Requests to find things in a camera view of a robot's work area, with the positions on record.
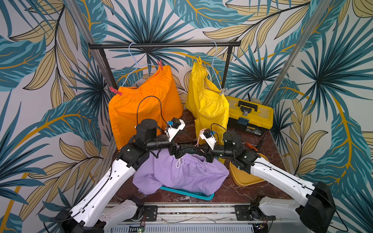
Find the purple shorts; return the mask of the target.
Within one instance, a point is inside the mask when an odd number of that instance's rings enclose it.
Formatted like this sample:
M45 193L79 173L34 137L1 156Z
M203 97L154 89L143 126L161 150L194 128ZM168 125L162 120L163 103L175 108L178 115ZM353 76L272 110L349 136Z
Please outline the purple shorts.
M228 175L226 166L217 159L210 163L203 156L189 153L177 159L164 149L158 158L150 155L140 166L133 184L145 195L164 186L209 196L220 189Z

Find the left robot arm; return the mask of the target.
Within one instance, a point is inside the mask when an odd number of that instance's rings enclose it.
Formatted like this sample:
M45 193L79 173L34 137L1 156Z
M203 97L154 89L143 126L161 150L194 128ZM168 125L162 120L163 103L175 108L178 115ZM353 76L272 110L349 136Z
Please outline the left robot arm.
M167 122L164 135L157 135L160 127L153 119L144 119L136 126L136 134L122 147L110 169L95 187L71 210L60 211L55 222L63 233L105 233L124 220L135 217L141 208L136 199L125 200L110 209L107 204L119 188L131 178L150 155L158 158L163 149L175 155L174 137L184 129L183 120Z

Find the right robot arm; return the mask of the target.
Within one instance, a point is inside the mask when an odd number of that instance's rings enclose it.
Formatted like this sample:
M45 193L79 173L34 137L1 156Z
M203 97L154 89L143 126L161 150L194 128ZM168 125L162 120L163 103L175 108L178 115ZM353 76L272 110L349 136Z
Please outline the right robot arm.
M336 212L327 184L314 184L278 168L258 153L245 149L241 137L234 131L223 134L222 145L210 129L202 130L199 137L208 144L206 158L229 158L237 169L269 182L292 197L291 201L260 198L257 207L262 215L298 219L315 233L327 232Z

